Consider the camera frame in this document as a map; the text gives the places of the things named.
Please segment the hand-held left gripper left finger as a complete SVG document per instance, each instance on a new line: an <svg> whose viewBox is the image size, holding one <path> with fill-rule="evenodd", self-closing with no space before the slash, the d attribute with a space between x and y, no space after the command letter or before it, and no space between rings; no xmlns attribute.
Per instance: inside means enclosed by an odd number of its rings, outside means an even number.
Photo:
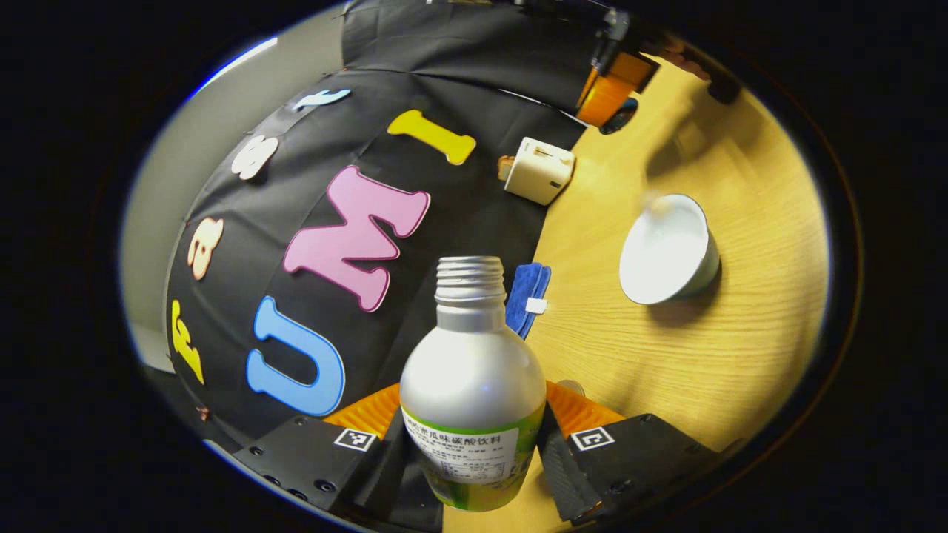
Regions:
<svg viewBox="0 0 948 533"><path fill-rule="evenodd" d="M234 458L346 526L441 531L443 506L427 485L407 435L398 384L327 418L295 416Z"/></svg>

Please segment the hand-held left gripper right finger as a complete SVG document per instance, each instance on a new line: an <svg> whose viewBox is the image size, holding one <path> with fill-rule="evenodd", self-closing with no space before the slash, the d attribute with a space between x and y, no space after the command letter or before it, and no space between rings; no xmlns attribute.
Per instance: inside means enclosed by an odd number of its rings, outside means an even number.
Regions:
<svg viewBox="0 0 948 533"><path fill-rule="evenodd" d="M572 526L642 512L728 458L654 414L626 416L547 382L536 438L543 475L562 522Z"/></svg>

